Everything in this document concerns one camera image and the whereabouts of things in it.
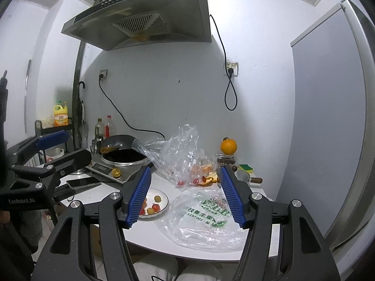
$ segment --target crumpled plastic bag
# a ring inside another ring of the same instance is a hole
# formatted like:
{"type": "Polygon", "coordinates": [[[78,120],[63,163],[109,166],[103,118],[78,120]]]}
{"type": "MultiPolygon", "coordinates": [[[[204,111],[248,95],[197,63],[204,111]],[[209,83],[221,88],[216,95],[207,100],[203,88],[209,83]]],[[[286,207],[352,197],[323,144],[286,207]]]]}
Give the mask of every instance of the crumpled plastic bag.
{"type": "Polygon", "coordinates": [[[248,234],[234,221],[222,190],[182,194],[154,222],[176,244],[202,251],[241,251],[248,234]]]}
{"type": "Polygon", "coordinates": [[[215,170],[213,160],[197,147],[198,137],[196,126],[185,125],[169,140],[154,138],[142,144],[135,139],[132,148],[147,156],[164,178],[185,188],[215,170]]]}

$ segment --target red tomato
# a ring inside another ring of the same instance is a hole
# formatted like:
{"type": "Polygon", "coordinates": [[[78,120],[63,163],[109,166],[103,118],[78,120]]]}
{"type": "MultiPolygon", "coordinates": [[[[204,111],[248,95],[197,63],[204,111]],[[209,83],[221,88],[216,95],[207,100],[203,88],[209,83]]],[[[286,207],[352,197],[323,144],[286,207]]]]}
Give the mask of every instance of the red tomato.
{"type": "Polygon", "coordinates": [[[152,205],[152,209],[154,209],[155,212],[159,212],[160,211],[160,206],[158,204],[154,204],[154,205],[152,205]]]}

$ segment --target black phone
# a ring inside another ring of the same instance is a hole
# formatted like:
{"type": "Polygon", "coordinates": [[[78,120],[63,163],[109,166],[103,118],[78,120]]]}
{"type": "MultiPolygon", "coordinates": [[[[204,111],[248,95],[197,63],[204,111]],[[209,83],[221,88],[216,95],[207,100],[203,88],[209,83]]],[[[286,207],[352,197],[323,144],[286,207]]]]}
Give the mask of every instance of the black phone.
{"type": "Polygon", "coordinates": [[[92,187],[92,186],[97,186],[101,184],[101,182],[94,177],[85,177],[82,179],[70,179],[70,180],[67,180],[66,183],[72,189],[81,189],[81,188],[92,187]]]}

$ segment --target black plug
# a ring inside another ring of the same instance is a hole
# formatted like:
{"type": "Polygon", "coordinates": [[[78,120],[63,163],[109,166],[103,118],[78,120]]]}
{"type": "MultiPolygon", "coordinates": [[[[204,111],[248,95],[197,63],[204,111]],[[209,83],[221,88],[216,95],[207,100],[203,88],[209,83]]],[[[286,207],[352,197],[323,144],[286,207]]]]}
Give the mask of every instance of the black plug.
{"type": "Polygon", "coordinates": [[[230,68],[228,69],[229,79],[232,78],[233,72],[234,72],[234,70],[230,67],[230,68]]]}

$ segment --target silver bolt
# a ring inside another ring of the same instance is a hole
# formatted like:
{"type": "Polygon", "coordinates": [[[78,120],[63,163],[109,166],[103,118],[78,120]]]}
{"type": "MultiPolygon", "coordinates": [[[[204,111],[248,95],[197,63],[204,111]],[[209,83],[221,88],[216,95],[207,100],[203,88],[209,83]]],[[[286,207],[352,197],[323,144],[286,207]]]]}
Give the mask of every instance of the silver bolt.
{"type": "Polygon", "coordinates": [[[254,192],[251,197],[254,199],[254,200],[260,200],[263,196],[259,193],[259,192],[254,192]]]}
{"type": "Polygon", "coordinates": [[[79,201],[73,201],[73,202],[71,202],[71,206],[73,207],[73,208],[77,208],[77,207],[79,207],[80,206],[80,202],[79,201]]]}
{"type": "Polygon", "coordinates": [[[109,198],[110,198],[111,200],[117,200],[120,196],[121,196],[121,194],[119,194],[118,192],[112,192],[112,193],[109,195],[109,198]]]}
{"type": "Polygon", "coordinates": [[[293,205],[294,207],[301,207],[301,206],[302,206],[302,203],[301,203],[301,201],[299,201],[299,200],[293,200],[293,201],[292,201],[292,205],[293,205]]]}

